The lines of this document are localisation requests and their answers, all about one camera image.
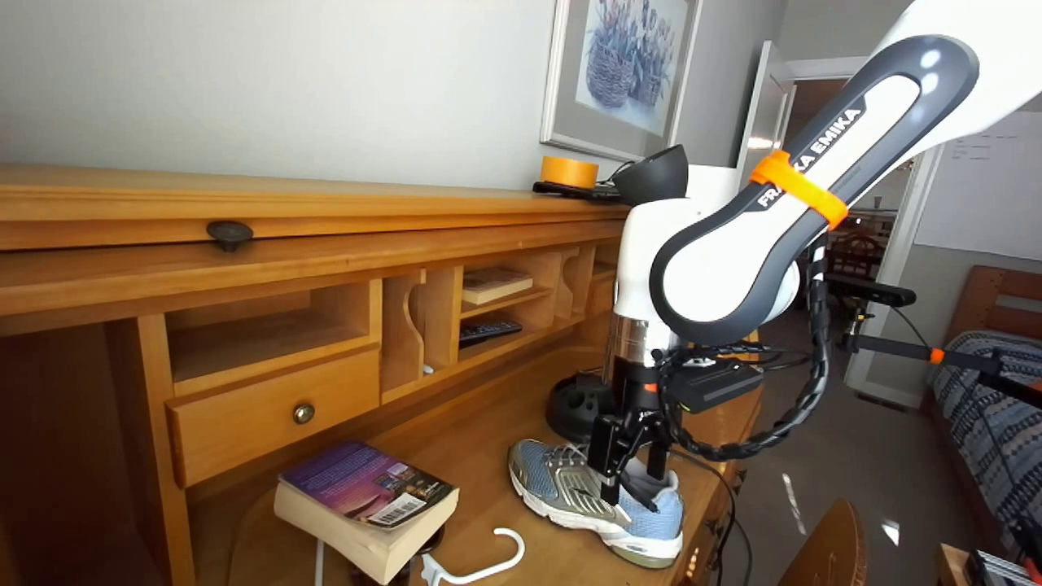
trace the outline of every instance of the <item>black knob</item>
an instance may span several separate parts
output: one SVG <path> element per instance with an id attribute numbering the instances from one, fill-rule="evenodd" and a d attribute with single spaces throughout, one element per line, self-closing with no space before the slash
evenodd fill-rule
<path id="1" fill-rule="evenodd" d="M 209 220 L 205 232 L 226 253 L 254 239 L 254 227 L 247 220 Z"/>

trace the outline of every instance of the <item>sneaker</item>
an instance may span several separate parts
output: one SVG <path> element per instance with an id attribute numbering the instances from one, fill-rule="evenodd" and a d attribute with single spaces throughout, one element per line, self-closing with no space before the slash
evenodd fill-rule
<path id="1" fill-rule="evenodd" d="M 669 566 L 684 542 L 684 502 L 678 476 L 650 479 L 638 457 L 624 466 L 630 480 L 655 485 L 655 508 L 618 488 L 618 505 L 602 502 L 600 476 L 585 466 L 585 452 L 572 441 L 546 445 L 520 439 L 510 449 L 510 485 L 520 502 L 569 531 L 592 531 L 600 540 L 634 566 Z"/>

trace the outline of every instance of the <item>picture frame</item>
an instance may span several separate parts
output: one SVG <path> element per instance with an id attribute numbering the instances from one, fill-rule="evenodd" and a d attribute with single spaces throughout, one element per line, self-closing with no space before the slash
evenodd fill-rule
<path id="1" fill-rule="evenodd" d="M 539 139 L 642 159 L 678 139 L 699 0 L 558 0 Z"/>

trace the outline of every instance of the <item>black cable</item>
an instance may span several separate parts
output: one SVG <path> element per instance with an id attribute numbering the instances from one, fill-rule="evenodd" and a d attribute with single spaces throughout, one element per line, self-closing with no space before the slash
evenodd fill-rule
<path id="1" fill-rule="evenodd" d="M 824 282 L 824 245 L 816 239 L 808 253 L 803 264 L 803 278 L 808 278 L 808 319 L 812 319 L 812 343 L 813 343 L 813 360 L 812 374 L 803 381 L 802 396 L 768 425 L 751 431 L 745 441 L 723 441 L 709 445 L 699 441 L 687 431 L 687 425 L 673 423 L 673 441 L 681 441 L 687 452 L 713 463 L 727 457 L 751 457 L 768 445 L 777 445 L 794 425 L 802 425 L 819 402 L 826 390 L 826 374 L 831 374 L 831 308 L 826 308 L 826 282 Z M 673 414 L 678 401 L 666 390 L 666 354 L 655 350 L 655 367 L 659 367 L 659 402 L 663 414 Z"/>
<path id="2" fill-rule="evenodd" d="M 914 322 L 897 308 L 891 304 L 891 311 L 897 311 L 897 319 L 910 329 L 910 336 L 917 338 L 917 343 L 928 343 L 923 336 L 914 329 Z"/>
<path id="3" fill-rule="evenodd" d="M 707 470 L 713 470 L 716 480 L 723 485 L 723 493 L 727 493 L 727 527 L 723 527 L 723 532 L 718 532 L 718 540 L 716 540 L 716 550 L 713 550 L 713 559 L 716 559 L 716 586 L 723 582 L 723 550 L 727 550 L 727 542 L 730 542 L 734 527 L 738 527 L 738 536 L 741 536 L 741 547 L 745 547 L 745 576 L 741 576 L 741 582 L 750 582 L 750 576 L 751 576 L 751 540 L 750 540 L 750 532 L 745 532 L 745 527 L 741 527 L 741 521 L 738 521 L 738 493 L 737 493 L 737 488 L 727 480 L 727 476 L 723 476 L 713 463 L 707 463 L 707 457 L 699 457 L 699 454 L 692 454 L 692 452 L 684 452 L 684 449 L 669 449 L 669 452 L 681 454 L 681 457 L 687 457 L 687 463 L 692 463 L 692 466 L 699 466 L 699 467 L 707 467 Z"/>

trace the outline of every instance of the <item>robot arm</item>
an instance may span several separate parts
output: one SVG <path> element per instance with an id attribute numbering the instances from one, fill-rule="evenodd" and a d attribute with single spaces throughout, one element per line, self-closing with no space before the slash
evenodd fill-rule
<path id="1" fill-rule="evenodd" d="M 673 437 L 663 430 L 669 414 L 662 414 L 659 354 L 734 343 L 788 308 L 799 256 L 870 184 L 1042 92 L 1033 10 L 1033 0 L 917 0 L 839 97 L 761 161 L 730 206 L 699 215 L 692 194 L 630 208 L 614 282 L 614 410 L 592 431 L 592 467 L 611 480 L 623 457 L 650 439 L 647 467 L 662 470 L 662 449 Z"/>

